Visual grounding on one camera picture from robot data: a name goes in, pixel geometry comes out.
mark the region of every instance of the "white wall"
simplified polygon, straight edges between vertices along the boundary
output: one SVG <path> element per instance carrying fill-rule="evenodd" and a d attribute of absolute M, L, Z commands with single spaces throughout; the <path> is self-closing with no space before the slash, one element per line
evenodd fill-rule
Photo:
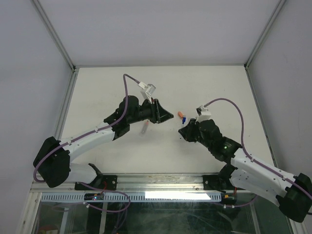
<path fill-rule="evenodd" d="M 281 168 L 312 177 L 312 1 L 289 1 L 250 67 Z M 312 230 L 312 217 L 306 218 Z"/>
<path fill-rule="evenodd" d="M 278 0 L 40 0 L 76 65 L 243 64 Z"/>
<path fill-rule="evenodd" d="M 70 77 L 29 0 L 0 1 L 0 233 L 16 231 L 32 162 L 53 134 Z"/>

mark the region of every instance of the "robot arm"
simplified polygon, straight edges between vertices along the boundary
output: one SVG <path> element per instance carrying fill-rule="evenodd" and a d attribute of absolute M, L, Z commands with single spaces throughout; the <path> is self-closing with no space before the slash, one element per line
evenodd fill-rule
<path fill-rule="evenodd" d="M 226 163 L 219 173 L 220 179 L 269 200 L 287 217 L 303 222 L 312 206 L 309 196 L 312 194 L 310 178 L 304 174 L 294 176 L 252 154 L 249 158 L 241 144 L 221 134 L 215 122 L 209 119 L 207 109 L 198 108 L 197 112 L 199 117 L 191 119 L 178 132 L 188 142 L 201 143 L 217 160 Z"/>
<path fill-rule="evenodd" d="M 121 117 L 125 109 L 125 98 L 114 113 L 93 129 L 60 141 L 54 137 L 46 139 L 33 164 L 36 167 L 48 153 L 55 150 L 38 168 L 38 172 L 47 185 L 54 188 L 63 182 L 84 182 L 93 187 L 102 188 L 103 175 L 94 164 L 81 165 L 72 161 L 100 144 L 123 136 L 130 130 L 132 123 L 146 119 L 152 123 L 163 123 L 173 118 L 171 113 L 160 106 L 158 99 L 152 99 L 151 96 L 145 97 L 147 99 L 139 105 L 137 97 L 128 96 L 127 110 L 123 118 Z"/>

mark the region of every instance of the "glass panel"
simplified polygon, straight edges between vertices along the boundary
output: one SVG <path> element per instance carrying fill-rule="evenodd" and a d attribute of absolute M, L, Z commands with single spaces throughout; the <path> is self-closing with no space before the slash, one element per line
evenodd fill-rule
<path fill-rule="evenodd" d="M 254 197 L 237 196 L 239 204 Z M 108 210 L 125 206 L 92 205 Z M 210 202 L 132 202 L 127 211 L 106 213 L 81 203 L 41 202 L 32 234 L 291 234 L 287 219 L 272 203 L 259 197 L 254 208 L 253 213 L 250 206 L 224 209 Z"/>
<path fill-rule="evenodd" d="M 287 218 L 278 207 L 268 200 L 259 197 L 254 203 L 261 234 L 291 234 Z"/>

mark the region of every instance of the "white panel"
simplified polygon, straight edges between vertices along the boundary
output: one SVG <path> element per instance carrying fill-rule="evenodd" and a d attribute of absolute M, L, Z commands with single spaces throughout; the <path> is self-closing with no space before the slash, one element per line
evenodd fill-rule
<path fill-rule="evenodd" d="M 70 70 L 29 0 L 0 1 L 0 233 L 14 234 Z"/>
<path fill-rule="evenodd" d="M 104 173 L 219 172 L 224 163 L 199 143 L 180 139 L 177 112 L 195 117 L 198 106 L 224 97 L 236 102 L 243 112 L 247 149 L 272 164 L 243 66 L 81 68 L 62 137 L 91 128 L 115 111 L 125 95 L 123 73 L 154 84 L 154 98 L 175 118 L 162 124 L 150 123 L 144 137 L 139 135 L 144 123 L 132 124 L 123 137 L 86 152 L 74 162 L 94 163 Z M 129 94 L 142 103 L 140 88 L 131 80 L 128 87 Z M 241 124 L 236 109 L 221 101 L 212 104 L 210 110 L 221 132 L 239 142 Z"/>
<path fill-rule="evenodd" d="M 75 65 L 243 64 L 278 0 L 40 0 Z"/>
<path fill-rule="evenodd" d="M 280 167 L 312 177 L 312 1 L 289 1 L 250 67 Z M 305 221 L 312 230 L 312 218 Z"/>

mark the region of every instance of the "white ceiling panel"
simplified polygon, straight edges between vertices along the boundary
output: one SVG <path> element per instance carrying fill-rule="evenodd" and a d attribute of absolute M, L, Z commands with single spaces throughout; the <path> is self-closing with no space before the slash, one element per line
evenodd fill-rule
<path fill-rule="evenodd" d="M 245 63 L 278 0 L 40 0 L 75 65 Z"/>

